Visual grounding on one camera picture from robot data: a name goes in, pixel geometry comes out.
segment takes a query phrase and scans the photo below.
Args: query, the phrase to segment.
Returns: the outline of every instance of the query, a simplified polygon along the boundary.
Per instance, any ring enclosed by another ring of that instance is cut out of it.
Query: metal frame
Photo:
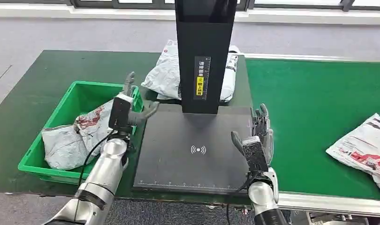
[[[380,217],[380,201],[280,192],[280,209]]]
[[[338,62],[380,62],[380,58],[354,59],[336,56],[321,55],[286,55],[286,54],[259,54],[244,53],[247,59],[277,59],[277,60],[307,60],[307,61],[338,61]]]
[[[0,0],[0,3],[69,4],[69,0]]]
[[[247,9],[253,8],[305,8],[305,9],[341,9],[344,12],[349,10],[378,10],[380,6],[353,6],[355,0],[338,0],[338,5],[300,5],[300,4],[258,4],[258,0],[250,3]]]

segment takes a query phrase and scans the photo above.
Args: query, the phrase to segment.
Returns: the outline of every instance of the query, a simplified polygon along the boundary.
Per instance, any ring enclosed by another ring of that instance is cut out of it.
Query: wireless scan symbol
[[[201,148],[196,148],[194,145],[192,145],[191,146],[191,153],[194,154],[196,152],[200,152],[201,154],[205,155],[206,147],[203,145]]]

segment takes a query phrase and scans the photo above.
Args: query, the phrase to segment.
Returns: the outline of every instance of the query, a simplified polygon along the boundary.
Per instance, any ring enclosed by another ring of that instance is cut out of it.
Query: robotic arm
[[[132,126],[140,125],[158,108],[154,102],[142,113],[132,112],[134,73],[128,75],[123,90],[114,98],[109,119],[110,140],[104,145],[91,173],[70,201],[44,225],[101,225],[114,201],[122,172],[127,168],[126,157]]]
[[[278,208],[278,181],[270,166],[273,158],[273,130],[270,128],[269,113],[264,104],[256,110],[252,136],[242,140],[235,131],[231,139],[247,160],[249,167],[246,187],[255,210],[256,225],[286,225],[287,222]]]

